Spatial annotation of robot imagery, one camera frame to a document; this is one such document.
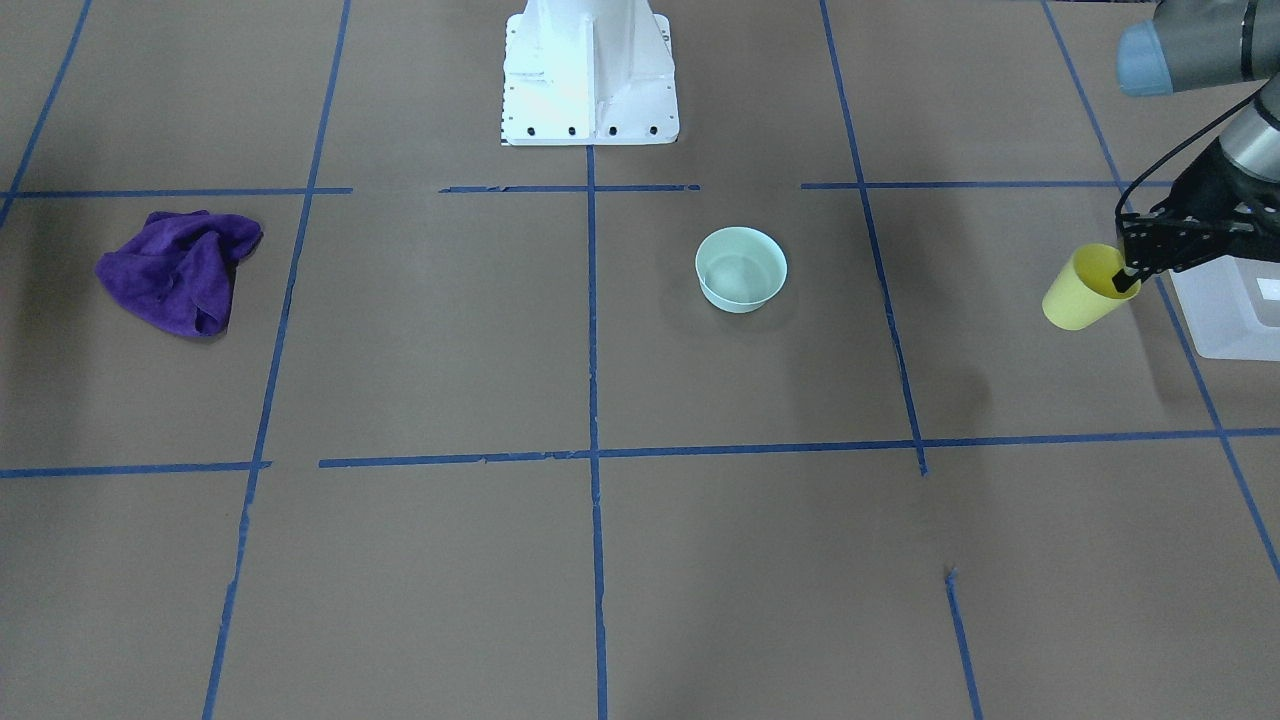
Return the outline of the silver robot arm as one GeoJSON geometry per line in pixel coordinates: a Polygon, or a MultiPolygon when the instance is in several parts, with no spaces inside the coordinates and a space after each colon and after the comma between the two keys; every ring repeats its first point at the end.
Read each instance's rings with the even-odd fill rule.
{"type": "Polygon", "coordinates": [[[1161,1],[1123,31],[1116,78],[1126,96],[1257,88],[1198,131],[1208,145],[1160,202],[1116,209],[1119,293],[1220,258],[1277,260],[1277,38],[1275,1],[1161,1]]]}

